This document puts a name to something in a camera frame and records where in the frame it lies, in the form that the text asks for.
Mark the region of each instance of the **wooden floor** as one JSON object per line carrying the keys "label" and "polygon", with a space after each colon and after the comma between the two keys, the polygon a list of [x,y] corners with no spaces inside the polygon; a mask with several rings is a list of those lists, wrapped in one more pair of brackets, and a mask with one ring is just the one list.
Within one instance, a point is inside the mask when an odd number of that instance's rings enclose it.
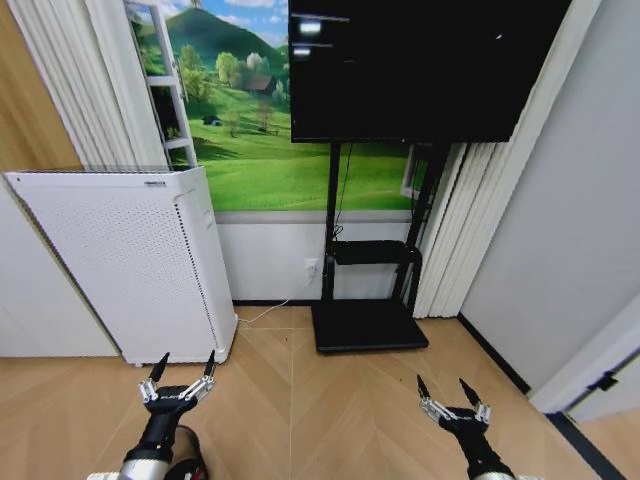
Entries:
{"label": "wooden floor", "polygon": [[[251,318],[261,308],[238,309]],[[420,351],[316,353],[309,310],[282,308],[241,325],[216,388],[183,417],[222,479],[465,479],[456,441],[418,408],[415,376],[445,404],[465,405],[462,376],[494,407],[488,438],[512,469],[554,479],[592,470],[455,320],[423,320]],[[164,384],[201,366],[169,367]],[[0,360],[2,478],[81,479],[119,469],[146,422],[120,359]]]}
{"label": "wooden floor", "polygon": [[582,433],[628,479],[640,479],[640,408],[579,425]]}

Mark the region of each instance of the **white wall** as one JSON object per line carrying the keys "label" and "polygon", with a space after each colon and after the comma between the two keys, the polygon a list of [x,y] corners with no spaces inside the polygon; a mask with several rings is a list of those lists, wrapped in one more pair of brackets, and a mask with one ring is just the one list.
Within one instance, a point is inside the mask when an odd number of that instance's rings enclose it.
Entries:
{"label": "white wall", "polygon": [[[319,299],[324,224],[222,224],[220,239],[234,300],[279,300],[308,282],[306,258],[318,258],[318,274],[299,299]],[[404,240],[406,223],[350,223],[341,240]],[[336,298],[384,298],[391,294],[393,265],[337,266]]]}
{"label": "white wall", "polygon": [[640,2],[603,2],[462,313],[535,389],[640,292]]}
{"label": "white wall", "polygon": [[0,356],[116,349],[0,178]]}

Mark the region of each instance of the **sheer curtain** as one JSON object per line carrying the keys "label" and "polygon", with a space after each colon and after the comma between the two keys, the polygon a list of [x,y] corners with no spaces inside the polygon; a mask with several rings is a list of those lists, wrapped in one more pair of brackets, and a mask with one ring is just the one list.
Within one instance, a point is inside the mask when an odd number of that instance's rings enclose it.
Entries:
{"label": "sheer curtain", "polygon": [[167,170],[123,2],[8,4],[84,167]]}
{"label": "sheer curtain", "polygon": [[[436,199],[429,219],[415,317],[452,317],[460,312],[600,1],[583,0],[569,7],[511,140],[466,146],[450,197]],[[443,188],[444,178],[440,183]],[[444,213],[438,215],[438,209]]]}

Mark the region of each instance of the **tv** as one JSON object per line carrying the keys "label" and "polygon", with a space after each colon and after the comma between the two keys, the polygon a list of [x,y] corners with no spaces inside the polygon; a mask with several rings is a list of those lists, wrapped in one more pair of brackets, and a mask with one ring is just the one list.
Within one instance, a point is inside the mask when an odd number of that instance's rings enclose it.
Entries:
{"label": "tv", "polygon": [[292,141],[507,141],[570,3],[290,0]]}

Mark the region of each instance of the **perforated panel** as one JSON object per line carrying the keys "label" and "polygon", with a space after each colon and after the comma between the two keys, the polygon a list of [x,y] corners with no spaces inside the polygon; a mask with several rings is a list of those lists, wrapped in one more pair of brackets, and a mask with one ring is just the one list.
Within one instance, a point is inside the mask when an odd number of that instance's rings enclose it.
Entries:
{"label": "perforated panel", "polygon": [[[209,355],[215,339],[189,232],[181,227],[179,192],[38,187],[19,193],[128,361],[151,361],[166,351],[174,361]],[[188,207],[193,192],[184,195],[180,203]]]}

